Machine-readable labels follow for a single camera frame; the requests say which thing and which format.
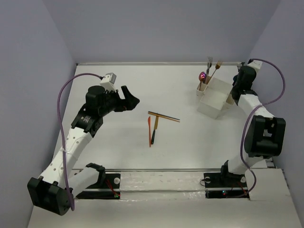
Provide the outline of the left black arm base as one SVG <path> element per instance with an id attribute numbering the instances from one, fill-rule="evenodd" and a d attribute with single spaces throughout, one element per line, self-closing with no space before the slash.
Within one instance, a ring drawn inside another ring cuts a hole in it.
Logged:
<path id="1" fill-rule="evenodd" d="M 119 200 L 121 174 L 106 173 L 103 183 L 96 183 L 79 193 L 76 198 L 80 200 Z"/>

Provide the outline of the silver fork dark handle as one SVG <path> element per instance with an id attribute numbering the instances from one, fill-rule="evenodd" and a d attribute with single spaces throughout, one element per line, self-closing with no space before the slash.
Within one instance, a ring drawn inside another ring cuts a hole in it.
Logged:
<path id="1" fill-rule="evenodd" d="M 213 62 L 213 57 L 208 57 L 208 62 L 207 62 L 207 70 L 206 70 L 206 80 L 205 83 L 207 84 L 209 79 L 209 70 L 212 67 L 212 62 Z"/>

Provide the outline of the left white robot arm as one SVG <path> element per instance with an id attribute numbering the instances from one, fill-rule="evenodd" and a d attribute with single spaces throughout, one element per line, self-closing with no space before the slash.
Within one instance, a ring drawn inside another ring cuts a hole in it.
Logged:
<path id="1" fill-rule="evenodd" d="M 127 86 L 121 87 L 124 98 L 117 91 L 107 91 L 102 86 L 92 86 L 85 95 L 85 104 L 71 124 L 68 135 L 50 165 L 38 178 L 31 178 L 27 184 L 34 206 L 49 212 L 65 215 L 74 210 L 74 199 L 89 186 L 99 188 L 106 179 L 102 165 L 89 163 L 82 172 L 69 177 L 84 148 L 94 138 L 103 124 L 103 117 L 110 112 L 133 110 L 140 102 Z"/>

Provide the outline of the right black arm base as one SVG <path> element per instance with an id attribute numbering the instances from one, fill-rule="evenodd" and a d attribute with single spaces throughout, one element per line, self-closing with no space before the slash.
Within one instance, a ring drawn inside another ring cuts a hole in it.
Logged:
<path id="1" fill-rule="evenodd" d="M 246 181 L 223 178 L 220 172 L 204 173 L 200 185 L 205 187 L 207 199 L 250 198 Z"/>

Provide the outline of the gold fork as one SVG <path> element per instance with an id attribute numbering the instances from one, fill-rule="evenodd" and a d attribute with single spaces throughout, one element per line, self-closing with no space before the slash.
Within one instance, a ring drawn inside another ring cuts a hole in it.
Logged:
<path id="1" fill-rule="evenodd" d="M 211 78 L 214 76 L 215 72 L 221 67 L 222 64 L 223 64 L 223 61 L 221 61 L 221 60 L 219 60 L 219 61 L 215 64 L 215 68 L 214 68 L 213 73 L 212 73 L 211 75 L 209 74 L 209 77 L 208 77 L 209 81 L 210 81 Z"/>

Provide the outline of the teal spoon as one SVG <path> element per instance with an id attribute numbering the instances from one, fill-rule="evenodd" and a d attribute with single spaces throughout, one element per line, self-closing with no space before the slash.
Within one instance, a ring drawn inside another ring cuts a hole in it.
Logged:
<path id="1" fill-rule="evenodd" d="M 233 86 L 235 85 L 235 83 L 236 83 L 236 81 L 237 81 L 237 78 L 238 78 L 237 75 L 233 77 L 233 84 L 232 84 Z"/>

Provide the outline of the iridescent spoon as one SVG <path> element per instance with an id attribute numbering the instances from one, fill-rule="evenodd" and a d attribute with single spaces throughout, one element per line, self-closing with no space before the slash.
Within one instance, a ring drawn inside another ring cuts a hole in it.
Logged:
<path id="1" fill-rule="evenodd" d="M 206 78 L 207 78 L 206 73 L 205 72 L 201 72 L 200 75 L 199 75 L 199 81 L 200 81 L 199 90 L 201 89 L 201 85 L 205 83 Z"/>

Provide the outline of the gold knife dark handle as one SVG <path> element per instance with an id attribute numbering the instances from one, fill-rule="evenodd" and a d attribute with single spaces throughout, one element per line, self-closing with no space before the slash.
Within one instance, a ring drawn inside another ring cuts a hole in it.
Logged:
<path id="1" fill-rule="evenodd" d="M 155 134 L 156 134 L 156 130 L 157 130 L 157 127 L 158 127 L 158 121 L 159 121 L 159 117 L 156 116 L 155 117 L 155 122 L 154 122 L 154 129 L 153 129 L 153 132 L 152 132 L 151 145 L 154 144 Z"/>

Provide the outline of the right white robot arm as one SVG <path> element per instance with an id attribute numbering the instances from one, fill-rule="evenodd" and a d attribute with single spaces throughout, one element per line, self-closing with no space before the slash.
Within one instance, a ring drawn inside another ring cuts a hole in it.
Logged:
<path id="1" fill-rule="evenodd" d="M 282 152 L 286 121 L 275 117 L 260 102 L 251 88 L 256 76 L 256 69 L 242 66 L 234 77 L 231 95 L 247 119 L 241 136 L 240 154 L 226 161 L 218 175 L 223 186 L 240 181 L 253 165 L 277 157 Z"/>

